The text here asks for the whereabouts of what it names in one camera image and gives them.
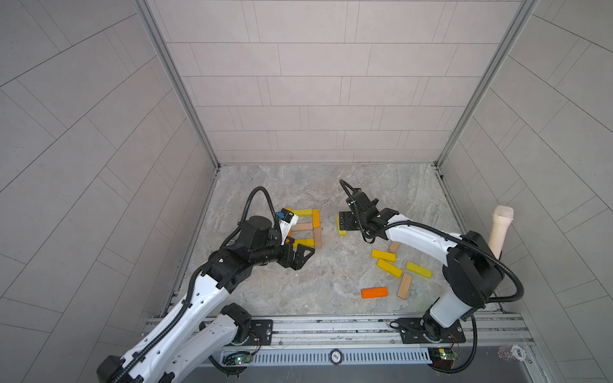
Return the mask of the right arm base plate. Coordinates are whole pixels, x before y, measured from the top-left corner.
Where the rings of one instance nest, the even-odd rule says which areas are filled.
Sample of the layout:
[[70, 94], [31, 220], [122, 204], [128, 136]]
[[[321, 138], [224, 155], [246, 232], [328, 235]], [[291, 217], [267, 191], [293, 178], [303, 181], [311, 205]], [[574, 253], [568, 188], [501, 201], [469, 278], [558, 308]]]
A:
[[466, 342], [465, 333], [459, 321], [445, 328], [433, 319], [404, 317], [392, 321], [390, 327], [400, 333], [403, 344]]

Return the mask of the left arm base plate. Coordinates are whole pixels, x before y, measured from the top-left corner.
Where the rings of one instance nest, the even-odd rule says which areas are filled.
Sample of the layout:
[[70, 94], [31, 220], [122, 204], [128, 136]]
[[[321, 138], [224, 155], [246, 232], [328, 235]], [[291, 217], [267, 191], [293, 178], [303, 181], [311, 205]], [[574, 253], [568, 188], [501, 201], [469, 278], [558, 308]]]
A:
[[233, 346], [270, 346], [274, 322], [271, 319], [252, 319], [249, 327], [242, 324], [231, 341]]

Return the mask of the amber orange block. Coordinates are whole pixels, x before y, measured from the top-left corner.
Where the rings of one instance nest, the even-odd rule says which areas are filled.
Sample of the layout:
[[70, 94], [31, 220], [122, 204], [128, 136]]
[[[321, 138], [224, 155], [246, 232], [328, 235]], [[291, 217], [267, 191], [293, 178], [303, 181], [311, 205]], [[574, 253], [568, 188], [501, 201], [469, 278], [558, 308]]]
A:
[[321, 227], [319, 209], [312, 210], [312, 223], [313, 223], [313, 228]]

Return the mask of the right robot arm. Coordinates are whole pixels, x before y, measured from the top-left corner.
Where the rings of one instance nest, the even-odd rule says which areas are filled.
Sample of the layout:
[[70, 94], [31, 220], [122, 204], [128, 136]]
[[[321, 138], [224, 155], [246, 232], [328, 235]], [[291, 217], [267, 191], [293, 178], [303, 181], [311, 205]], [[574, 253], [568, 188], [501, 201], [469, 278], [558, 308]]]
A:
[[424, 313], [411, 331], [429, 342], [441, 342], [461, 320], [466, 320], [489, 303], [512, 303], [523, 298], [525, 288], [475, 231], [450, 234], [408, 219], [394, 209], [377, 209], [361, 188], [346, 181], [340, 184], [347, 195], [348, 224], [341, 229], [359, 231], [365, 242], [386, 239], [413, 247], [439, 261], [449, 287]]

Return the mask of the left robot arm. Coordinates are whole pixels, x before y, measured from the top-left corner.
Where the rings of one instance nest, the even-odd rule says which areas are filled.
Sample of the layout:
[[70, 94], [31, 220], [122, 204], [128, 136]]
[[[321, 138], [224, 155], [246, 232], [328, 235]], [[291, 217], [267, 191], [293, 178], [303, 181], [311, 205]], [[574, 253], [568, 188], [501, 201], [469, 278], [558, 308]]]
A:
[[271, 211], [270, 219], [243, 210], [236, 229], [192, 274], [186, 295], [152, 332], [123, 356], [108, 356], [97, 368], [100, 382], [178, 382], [209, 361], [227, 377], [246, 369], [239, 351], [235, 363], [224, 366], [214, 358], [227, 344], [242, 344], [251, 334], [252, 316], [242, 306], [225, 306], [207, 327], [201, 324], [246, 280], [256, 266], [278, 263], [300, 270], [315, 253], [313, 247], [290, 238], [297, 216], [287, 209]]

